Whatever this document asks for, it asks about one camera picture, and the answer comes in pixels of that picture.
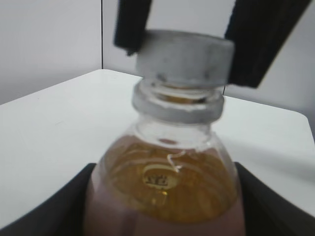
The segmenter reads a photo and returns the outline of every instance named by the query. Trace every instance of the white bottle cap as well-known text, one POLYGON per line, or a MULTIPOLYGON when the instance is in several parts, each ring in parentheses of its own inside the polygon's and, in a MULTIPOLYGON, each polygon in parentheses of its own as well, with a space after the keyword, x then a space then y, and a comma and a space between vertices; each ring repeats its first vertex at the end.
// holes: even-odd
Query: white bottle cap
POLYGON ((224 86, 234 53, 233 42, 212 36, 149 30, 138 52, 137 71, 147 80, 190 88, 224 86))

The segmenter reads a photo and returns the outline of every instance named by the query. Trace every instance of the black holder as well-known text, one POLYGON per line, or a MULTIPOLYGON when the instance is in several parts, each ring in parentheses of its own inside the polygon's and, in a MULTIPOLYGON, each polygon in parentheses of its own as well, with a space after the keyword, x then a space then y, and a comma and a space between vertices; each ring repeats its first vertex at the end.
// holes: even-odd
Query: black holder
MULTIPOLYGON (((95 164, 87 165, 50 199, 0 231, 0 236, 83 236, 85 191, 95 164)), ((279 196, 241 164, 247 236, 314 236, 315 219, 279 196)))

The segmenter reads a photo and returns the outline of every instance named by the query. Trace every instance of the bottle neck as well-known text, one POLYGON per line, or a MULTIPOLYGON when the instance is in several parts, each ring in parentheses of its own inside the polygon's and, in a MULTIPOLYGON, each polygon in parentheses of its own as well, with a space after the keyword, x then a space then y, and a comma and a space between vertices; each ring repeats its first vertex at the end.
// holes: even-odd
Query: bottle neck
POLYGON ((181 124, 140 115, 134 125, 135 134, 147 143, 166 148, 195 149, 211 139, 211 124, 181 124))
POLYGON ((139 113, 158 120, 195 125, 218 120, 224 98, 214 88, 178 88, 143 79, 134 87, 132 103, 139 113))

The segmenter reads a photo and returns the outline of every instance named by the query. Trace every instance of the white table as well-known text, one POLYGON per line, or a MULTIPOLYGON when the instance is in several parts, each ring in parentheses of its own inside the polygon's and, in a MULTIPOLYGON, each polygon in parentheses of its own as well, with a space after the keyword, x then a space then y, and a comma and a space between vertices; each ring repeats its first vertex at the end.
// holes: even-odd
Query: white table
MULTIPOLYGON (((97 162, 136 119, 139 77, 98 70, 0 106, 0 228, 97 162)), ((226 97, 214 130, 232 159, 315 215, 315 145, 303 115, 226 97)))

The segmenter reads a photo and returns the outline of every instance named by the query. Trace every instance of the bottle label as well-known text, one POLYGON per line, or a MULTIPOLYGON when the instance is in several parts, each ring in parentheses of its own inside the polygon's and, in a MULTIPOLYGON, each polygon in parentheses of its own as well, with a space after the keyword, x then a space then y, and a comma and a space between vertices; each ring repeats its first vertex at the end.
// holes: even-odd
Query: bottle label
POLYGON ((177 186, 177 175, 171 166, 153 164, 143 169, 142 181, 151 188, 167 190, 177 186))

